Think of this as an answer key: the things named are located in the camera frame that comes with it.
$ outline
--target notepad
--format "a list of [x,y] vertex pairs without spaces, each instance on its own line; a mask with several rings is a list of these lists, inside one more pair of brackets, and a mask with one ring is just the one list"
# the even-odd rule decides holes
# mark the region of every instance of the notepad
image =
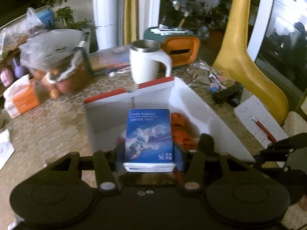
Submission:
[[[288,138],[287,134],[279,126],[277,121],[254,95],[238,105],[234,109],[234,114],[265,149],[271,141],[268,139],[268,136],[264,131],[252,120],[252,117],[262,123],[262,125],[273,135],[276,141]],[[283,163],[281,162],[277,162],[277,164],[281,167],[283,166]]]

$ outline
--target mug handle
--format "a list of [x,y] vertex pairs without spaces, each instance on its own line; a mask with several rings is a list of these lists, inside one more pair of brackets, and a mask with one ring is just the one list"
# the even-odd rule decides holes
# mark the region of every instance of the mug handle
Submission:
[[162,49],[157,52],[153,52],[151,53],[150,59],[163,63],[166,67],[165,77],[171,76],[172,58],[166,52],[164,52]]

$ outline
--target blue tissue package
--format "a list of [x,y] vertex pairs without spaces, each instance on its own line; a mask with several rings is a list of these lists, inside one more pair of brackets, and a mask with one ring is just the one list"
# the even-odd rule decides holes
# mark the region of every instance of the blue tissue package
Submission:
[[125,141],[127,171],[169,172],[174,152],[168,109],[130,109]]

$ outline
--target red pen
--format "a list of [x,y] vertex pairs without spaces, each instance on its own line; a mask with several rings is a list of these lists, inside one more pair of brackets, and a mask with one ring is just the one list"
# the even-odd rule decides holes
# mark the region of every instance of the red pen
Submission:
[[253,121],[256,123],[256,125],[258,125],[263,131],[265,134],[267,134],[268,136],[268,139],[274,143],[276,142],[276,139],[275,137],[273,137],[273,135],[262,125],[262,123],[260,123],[257,119],[255,119],[254,117],[251,117],[253,119]]

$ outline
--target white foam box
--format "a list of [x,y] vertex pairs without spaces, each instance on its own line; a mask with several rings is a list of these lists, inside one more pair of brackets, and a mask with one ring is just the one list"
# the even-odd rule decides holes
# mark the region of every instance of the white foam box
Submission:
[[168,108],[190,122],[194,138],[202,133],[214,138],[215,152],[229,153],[242,161],[254,158],[236,135],[191,88],[177,77],[139,85],[133,92],[114,90],[84,99],[88,139],[92,152],[113,150],[116,138],[126,130],[131,108]]

